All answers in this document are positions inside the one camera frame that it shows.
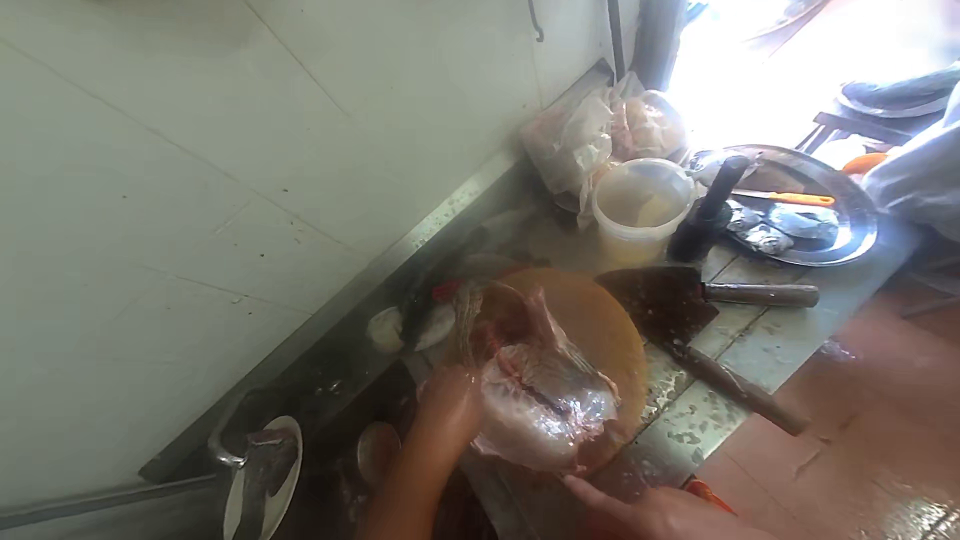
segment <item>plastic container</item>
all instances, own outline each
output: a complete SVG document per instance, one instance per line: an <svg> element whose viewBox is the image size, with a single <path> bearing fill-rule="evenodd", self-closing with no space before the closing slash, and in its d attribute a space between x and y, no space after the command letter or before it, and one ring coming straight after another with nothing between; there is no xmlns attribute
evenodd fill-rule
<svg viewBox="0 0 960 540"><path fill-rule="evenodd" d="M667 240L696 199L684 170L671 161L627 161L605 174L593 194L604 252L617 268L663 259Z"/></svg>

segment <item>white plate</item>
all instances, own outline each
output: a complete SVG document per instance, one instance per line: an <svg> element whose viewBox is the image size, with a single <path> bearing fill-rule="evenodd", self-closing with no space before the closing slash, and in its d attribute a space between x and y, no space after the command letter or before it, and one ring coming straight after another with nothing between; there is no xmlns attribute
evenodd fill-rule
<svg viewBox="0 0 960 540"><path fill-rule="evenodd" d="M280 486L280 490L273 497L267 497L267 504L263 512L263 530L260 532L260 540L267 540L276 532L280 526L284 514L287 513L287 507L294 498L294 489L297 488L297 479L300 477L300 464L303 461L303 434L300 432L300 424L290 416L280 416L267 424L264 430L277 430L280 428L289 428L297 434L297 460L287 475L287 480ZM245 471L240 469L233 473L233 483L230 485L230 492L227 495L227 508L224 511L224 540L232 540L233 533L240 525L240 512L243 509L243 478Z"/></svg>

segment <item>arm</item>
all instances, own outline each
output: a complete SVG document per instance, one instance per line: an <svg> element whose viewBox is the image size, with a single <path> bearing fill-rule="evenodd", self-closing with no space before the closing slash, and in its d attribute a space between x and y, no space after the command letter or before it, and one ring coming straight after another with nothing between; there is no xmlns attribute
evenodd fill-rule
<svg viewBox="0 0 960 540"><path fill-rule="evenodd" d="M564 483L588 508L588 528L595 538L643 540L777 540L735 515L679 489L647 489L626 504L584 479Z"/></svg>
<svg viewBox="0 0 960 540"><path fill-rule="evenodd" d="M481 409L479 377L465 368L445 369L427 382L358 540L429 540L446 480L480 430Z"/></svg>

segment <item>wet floor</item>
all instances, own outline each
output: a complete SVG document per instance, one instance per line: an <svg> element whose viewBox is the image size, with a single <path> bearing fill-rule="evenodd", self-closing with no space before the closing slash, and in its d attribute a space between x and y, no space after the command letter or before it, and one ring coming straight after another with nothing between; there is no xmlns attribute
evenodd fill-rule
<svg viewBox="0 0 960 540"><path fill-rule="evenodd" d="M754 415L698 472L780 540L960 540L960 307L888 283L777 393L813 423Z"/></svg>

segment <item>metal tray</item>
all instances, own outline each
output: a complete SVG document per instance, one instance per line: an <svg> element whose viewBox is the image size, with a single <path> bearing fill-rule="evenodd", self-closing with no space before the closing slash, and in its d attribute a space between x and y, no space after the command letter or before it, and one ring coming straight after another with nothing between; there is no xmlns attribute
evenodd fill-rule
<svg viewBox="0 0 960 540"><path fill-rule="evenodd" d="M836 266L862 256L873 247L876 242L876 207L850 177L807 154L779 146L745 144L728 150L744 154L760 164L758 170L740 181L737 187L829 195L836 199L832 208L839 214L840 228L831 245L794 238L793 248L767 257L801 266ZM736 197L736 200L761 211L771 204L748 197Z"/></svg>

